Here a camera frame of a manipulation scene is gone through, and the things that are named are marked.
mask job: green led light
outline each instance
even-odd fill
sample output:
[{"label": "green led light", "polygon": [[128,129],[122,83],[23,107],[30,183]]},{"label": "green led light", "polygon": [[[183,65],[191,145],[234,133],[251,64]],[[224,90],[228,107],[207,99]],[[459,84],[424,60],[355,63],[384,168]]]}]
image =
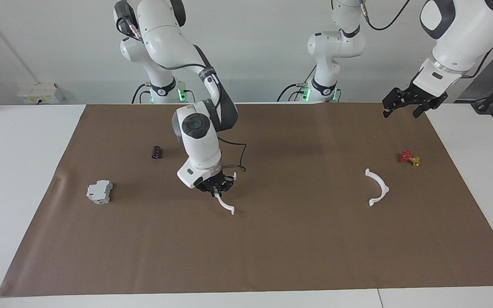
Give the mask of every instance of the green led light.
[{"label": "green led light", "polygon": [[180,101],[186,100],[186,95],[182,89],[178,89],[178,96],[180,96]]},{"label": "green led light", "polygon": [[309,101],[309,94],[311,94],[311,89],[310,88],[305,89],[302,97],[303,101]]}]

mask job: white curved plastic part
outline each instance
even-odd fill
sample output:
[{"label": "white curved plastic part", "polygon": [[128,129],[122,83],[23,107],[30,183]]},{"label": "white curved plastic part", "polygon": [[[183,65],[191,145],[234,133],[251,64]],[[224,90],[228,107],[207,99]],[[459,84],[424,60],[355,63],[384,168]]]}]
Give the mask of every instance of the white curved plastic part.
[{"label": "white curved plastic part", "polygon": [[386,193],[389,193],[389,187],[387,187],[385,185],[385,182],[377,174],[370,172],[370,169],[367,169],[364,172],[364,174],[366,174],[367,177],[371,177],[372,179],[376,180],[376,182],[378,182],[378,184],[380,184],[380,187],[382,189],[381,197],[375,198],[375,199],[370,199],[370,201],[368,201],[368,204],[370,204],[370,206],[372,207],[372,206],[374,206],[374,203],[381,201],[381,199],[383,199],[385,197]]},{"label": "white curved plastic part", "polygon": [[222,201],[222,197],[220,196],[219,193],[214,193],[214,196],[218,199],[218,201],[220,202],[220,204],[222,205],[223,208],[231,211],[231,215],[235,215],[235,207],[232,207],[231,205],[225,204],[225,202]]}]

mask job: brown mat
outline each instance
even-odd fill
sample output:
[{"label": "brown mat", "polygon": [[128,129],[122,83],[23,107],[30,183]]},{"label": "brown mat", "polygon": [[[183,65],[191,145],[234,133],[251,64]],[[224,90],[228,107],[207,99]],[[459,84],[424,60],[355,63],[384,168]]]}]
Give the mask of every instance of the brown mat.
[{"label": "brown mat", "polygon": [[[231,216],[176,177],[175,109],[86,107],[0,296],[493,285],[493,231],[425,116],[240,106],[221,134],[249,146]],[[397,163],[405,149],[421,167]],[[237,163],[240,147],[222,150]],[[391,188],[372,208],[366,168]],[[111,203],[94,205],[86,187],[101,179]]]}]

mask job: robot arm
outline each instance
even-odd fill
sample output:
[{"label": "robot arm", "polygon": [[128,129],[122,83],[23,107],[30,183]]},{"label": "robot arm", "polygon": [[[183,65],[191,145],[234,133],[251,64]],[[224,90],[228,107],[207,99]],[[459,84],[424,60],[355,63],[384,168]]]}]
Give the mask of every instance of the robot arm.
[{"label": "robot arm", "polygon": [[143,66],[149,76],[151,86],[149,91],[154,103],[186,101],[184,83],[174,78],[171,71],[167,71],[153,62],[143,43],[127,37],[121,41],[121,53],[127,60]]},{"label": "robot arm", "polygon": [[316,33],[307,49],[317,61],[309,82],[309,101],[329,101],[336,91],[340,65],[335,58],[353,58],[364,51],[366,39],[360,33],[361,8],[358,0],[333,0],[332,19],[340,31]]},{"label": "robot arm", "polygon": [[221,195],[233,185],[234,178],[223,174],[217,132],[231,129],[237,119],[235,104],[227,95],[211,63],[199,47],[181,33],[185,22],[181,0],[141,0],[134,18],[139,34],[131,33],[142,43],[151,60],[164,70],[187,68],[198,74],[210,99],[179,108],[172,127],[189,158],[178,171],[178,177],[189,188]]},{"label": "robot arm", "polygon": [[428,0],[420,15],[423,29],[437,44],[406,90],[385,97],[383,115],[418,105],[414,117],[436,109],[446,90],[493,48],[493,0]]}]

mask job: power outlet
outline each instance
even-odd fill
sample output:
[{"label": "power outlet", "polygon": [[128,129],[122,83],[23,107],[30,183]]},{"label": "power outlet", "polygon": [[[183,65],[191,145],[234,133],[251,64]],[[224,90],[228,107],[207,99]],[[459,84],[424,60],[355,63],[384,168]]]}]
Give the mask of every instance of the power outlet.
[{"label": "power outlet", "polygon": [[19,84],[18,97],[24,104],[61,104],[64,95],[53,83]]}]

